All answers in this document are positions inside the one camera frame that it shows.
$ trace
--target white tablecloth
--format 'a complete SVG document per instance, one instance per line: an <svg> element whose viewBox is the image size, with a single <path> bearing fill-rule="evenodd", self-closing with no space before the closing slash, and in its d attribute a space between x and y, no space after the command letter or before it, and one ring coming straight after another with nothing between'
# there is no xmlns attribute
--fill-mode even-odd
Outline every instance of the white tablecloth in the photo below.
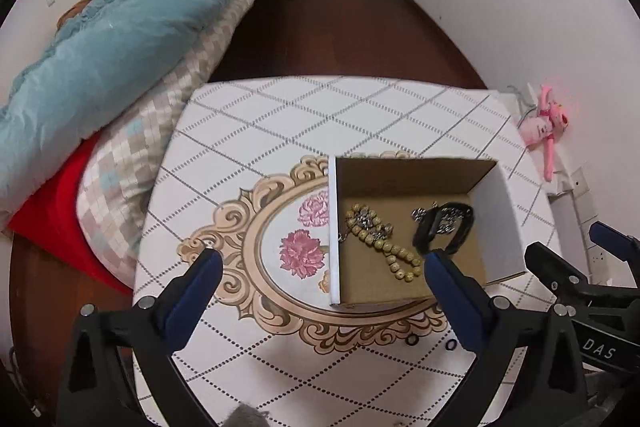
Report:
<svg viewBox="0 0 640 427"><path fill-rule="evenodd" d="M135 300L158 295L205 246L222 251L223 283L174 356L218 422L242 401L279 426L426 425L473 360L445 349L454 334L436 305L369 314L329 306L326 156L348 154L495 158L526 245L560 253L540 177L491 91L337 76L201 87L153 191ZM553 298L529 274L488 293L535 310ZM417 346L404 342L410 333ZM485 421L504 406L522 354ZM136 384L148 417L165 425L138 369Z"/></svg>

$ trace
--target dark brown floor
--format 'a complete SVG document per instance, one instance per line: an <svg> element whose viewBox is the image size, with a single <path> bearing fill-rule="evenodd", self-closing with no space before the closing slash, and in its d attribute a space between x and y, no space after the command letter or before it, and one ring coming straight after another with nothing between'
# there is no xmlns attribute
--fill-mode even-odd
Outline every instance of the dark brown floor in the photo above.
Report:
<svg viewBox="0 0 640 427"><path fill-rule="evenodd" d="M408 0L258 0L212 80L354 74L459 87L484 84L456 47ZM80 307L122 309L130 298L16 237L12 330L30 390L54 411L71 327Z"/></svg>

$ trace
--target cardboard box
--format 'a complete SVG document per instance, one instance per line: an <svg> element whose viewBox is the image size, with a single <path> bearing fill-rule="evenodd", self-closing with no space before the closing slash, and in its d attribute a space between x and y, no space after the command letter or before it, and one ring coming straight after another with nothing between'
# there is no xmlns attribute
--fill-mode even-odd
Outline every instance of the cardboard box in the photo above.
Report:
<svg viewBox="0 0 640 427"><path fill-rule="evenodd" d="M391 223L390 241L407 250L417 223L414 208L447 201L470 204L475 222L453 261L482 285L526 271L524 242L503 171L492 160L464 158L336 158L329 162L330 298L332 305L399 303L433 297L424 277L397 280L384 254L348 233L344 213L366 204L383 223ZM347 234L338 243L338 234ZM451 235L438 235L433 248ZM407 269L400 262L402 269Z"/></svg>

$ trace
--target blue comforter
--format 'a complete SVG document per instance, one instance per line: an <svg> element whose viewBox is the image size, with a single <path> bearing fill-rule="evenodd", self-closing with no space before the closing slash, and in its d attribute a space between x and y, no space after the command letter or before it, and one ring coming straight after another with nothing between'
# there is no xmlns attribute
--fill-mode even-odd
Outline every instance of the blue comforter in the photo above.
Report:
<svg viewBox="0 0 640 427"><path fill-rule="evenodd" d="M168 73L228 0L94 0L0 108L0 222Z"/></svg>

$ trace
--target red blanket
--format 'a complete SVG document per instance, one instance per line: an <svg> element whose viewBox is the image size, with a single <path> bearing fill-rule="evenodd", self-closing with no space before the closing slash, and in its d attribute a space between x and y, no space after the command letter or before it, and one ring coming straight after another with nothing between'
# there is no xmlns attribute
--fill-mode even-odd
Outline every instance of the red blanket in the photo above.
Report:
<svg viewBox="0 0 640 427"><path fill-rule="evenodd" d="M9 222L9 228L61 261L131 295L131 289L96 259L82 234L76 215L78 185L99 136L98 131L80 144L62 169L16 212Z"/></svg>

